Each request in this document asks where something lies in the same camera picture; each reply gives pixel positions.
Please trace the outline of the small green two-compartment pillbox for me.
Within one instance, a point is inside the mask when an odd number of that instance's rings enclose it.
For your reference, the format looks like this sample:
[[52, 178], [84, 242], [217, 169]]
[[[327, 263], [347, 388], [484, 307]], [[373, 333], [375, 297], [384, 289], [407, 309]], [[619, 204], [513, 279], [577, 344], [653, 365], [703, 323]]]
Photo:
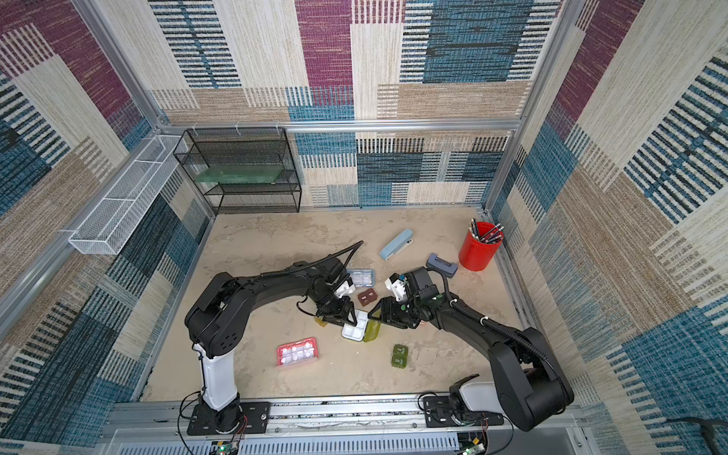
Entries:
[[392, 348], [391, 365], [394, 368], [405, 369], [408, 364], [409, 348], [403, 344], [396, 344]]

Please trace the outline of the maroon two-compartment pillbox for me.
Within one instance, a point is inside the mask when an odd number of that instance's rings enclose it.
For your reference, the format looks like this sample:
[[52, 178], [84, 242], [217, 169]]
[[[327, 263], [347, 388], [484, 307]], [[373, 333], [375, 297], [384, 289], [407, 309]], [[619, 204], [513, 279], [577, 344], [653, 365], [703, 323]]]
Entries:
[[366, 288], [358, 294], [358, 301], [362, 307], [366, 307], [378, 300], [377, 292], [373, 288]]

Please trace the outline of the blue six-compartment pillbox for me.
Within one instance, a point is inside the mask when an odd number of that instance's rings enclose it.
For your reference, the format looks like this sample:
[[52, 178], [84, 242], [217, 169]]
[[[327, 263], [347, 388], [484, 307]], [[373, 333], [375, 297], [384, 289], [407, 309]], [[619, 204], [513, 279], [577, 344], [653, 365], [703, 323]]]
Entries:
[[355, 287], [371, 288], [375, 286], [375, 271], [369, 268], [348, 268]]

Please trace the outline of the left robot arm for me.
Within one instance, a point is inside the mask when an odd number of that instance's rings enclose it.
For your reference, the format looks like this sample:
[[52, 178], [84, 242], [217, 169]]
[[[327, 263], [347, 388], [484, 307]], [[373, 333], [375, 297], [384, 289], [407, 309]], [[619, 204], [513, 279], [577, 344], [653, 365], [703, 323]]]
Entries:
[[356, 290], [347, 267], [361, 241], [322, 259], [293, 263], [278, 271], [234, 277], [215, 275], [185, 316], [185, 326], [201, 364], [202, 387], [195, 409], [180, 436], [231, 439], [252, 424], [245, 415], [235, 380], [234, 352], [244, 338], [251, 315], [287, 298], [312, 301], [307, 315], [337, 326], [357, 326], [351, 295]]

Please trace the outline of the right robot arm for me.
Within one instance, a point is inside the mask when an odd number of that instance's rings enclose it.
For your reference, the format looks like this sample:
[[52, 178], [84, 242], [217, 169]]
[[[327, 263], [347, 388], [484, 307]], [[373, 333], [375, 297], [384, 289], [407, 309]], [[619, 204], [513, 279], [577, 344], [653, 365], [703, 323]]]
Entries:
[[500, 412], [519, 430], [532, 430], [574, 403], [574, 390], [542, 332], [479, 313], [450, 289], [445, 273], [432, 267], [395, 273], [385, 286], [391, 295], [368, 316], [402, 330], [428, 322], [482, 354], [490, 364]]

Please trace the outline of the white pillbox with green lid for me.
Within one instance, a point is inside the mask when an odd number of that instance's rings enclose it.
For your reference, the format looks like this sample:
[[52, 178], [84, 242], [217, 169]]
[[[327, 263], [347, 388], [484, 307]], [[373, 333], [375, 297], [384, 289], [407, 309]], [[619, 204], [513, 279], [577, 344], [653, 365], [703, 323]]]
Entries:
[[356, 310], [356, 321], [358, 324], [352, 326], [345, 324], [341, 330], [343, 339], [355, 342], [372, 342], [377, 339], [381, 323], [378, 320], [370, 320], [366, 312]]

